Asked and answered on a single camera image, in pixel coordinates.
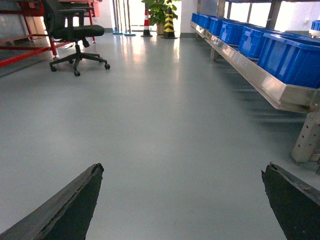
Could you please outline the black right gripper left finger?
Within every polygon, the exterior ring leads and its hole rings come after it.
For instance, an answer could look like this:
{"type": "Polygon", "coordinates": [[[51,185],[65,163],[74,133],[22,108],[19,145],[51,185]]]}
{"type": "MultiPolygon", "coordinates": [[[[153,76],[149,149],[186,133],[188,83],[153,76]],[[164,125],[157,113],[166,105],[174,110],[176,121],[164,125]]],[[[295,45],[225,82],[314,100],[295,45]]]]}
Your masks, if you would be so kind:
{"type": "Polygon", "coordinates": [[[0,234],[2,240],[84,240],[103,179],[93,164],[29,215],[0,234]]]}

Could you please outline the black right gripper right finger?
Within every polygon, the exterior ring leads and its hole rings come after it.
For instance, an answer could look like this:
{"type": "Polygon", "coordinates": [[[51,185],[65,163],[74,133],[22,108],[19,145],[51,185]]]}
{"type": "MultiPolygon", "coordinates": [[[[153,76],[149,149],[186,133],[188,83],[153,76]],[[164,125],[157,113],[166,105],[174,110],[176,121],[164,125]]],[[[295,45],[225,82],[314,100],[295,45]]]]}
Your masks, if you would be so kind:
{"type": "Polygon", "coordinates": [[[320,191],[270,163],[261,172],[272,211],[288,240],[320,238],[320,191]]]}

